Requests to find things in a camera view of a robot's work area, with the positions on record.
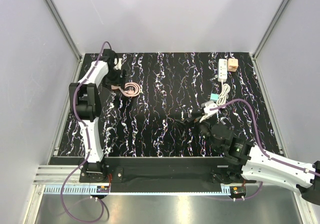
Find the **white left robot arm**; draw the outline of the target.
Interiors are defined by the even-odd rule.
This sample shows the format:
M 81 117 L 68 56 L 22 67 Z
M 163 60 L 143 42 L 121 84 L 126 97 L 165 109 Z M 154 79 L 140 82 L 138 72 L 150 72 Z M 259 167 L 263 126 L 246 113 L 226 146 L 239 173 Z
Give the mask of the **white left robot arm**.
M 92 62 L 88 72 L 77 83 L 69 85 L 70 111 L 77 119 L 83 138 L 85 159 L 81 176 L 91 182 L 108 179 L 108 170 L 101 147 L 99 117 L 102 113 L 98 86 L 124 89 L 126 72 L 117 68 L 120 60 L 112 49 L 105 49 Z

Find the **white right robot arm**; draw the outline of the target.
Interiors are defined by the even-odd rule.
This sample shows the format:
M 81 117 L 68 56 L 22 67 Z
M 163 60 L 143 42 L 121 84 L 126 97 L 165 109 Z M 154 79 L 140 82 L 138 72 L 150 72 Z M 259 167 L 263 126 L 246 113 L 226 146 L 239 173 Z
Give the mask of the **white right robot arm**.
M 270 183 L 301 195 L 312 204 L 320 203 L 320 163 L 304 163 L 260 149 L 237 137 L 224 124 L 212 125 L 198 119 L 176 120 L 184 132 L 195 131 L 196 135 L 228 162 L 228 179 L 241 179 Z

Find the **light blue plug adapter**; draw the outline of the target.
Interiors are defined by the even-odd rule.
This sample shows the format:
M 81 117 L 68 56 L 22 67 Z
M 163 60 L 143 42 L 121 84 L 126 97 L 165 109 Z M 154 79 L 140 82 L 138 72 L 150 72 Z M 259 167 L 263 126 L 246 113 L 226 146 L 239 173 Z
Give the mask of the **light blue plug adapter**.
M 219 99 L 219 94 L 211 93 L 209 96 L 210 101 L 216 102 L 218 101 L 218 99 Z

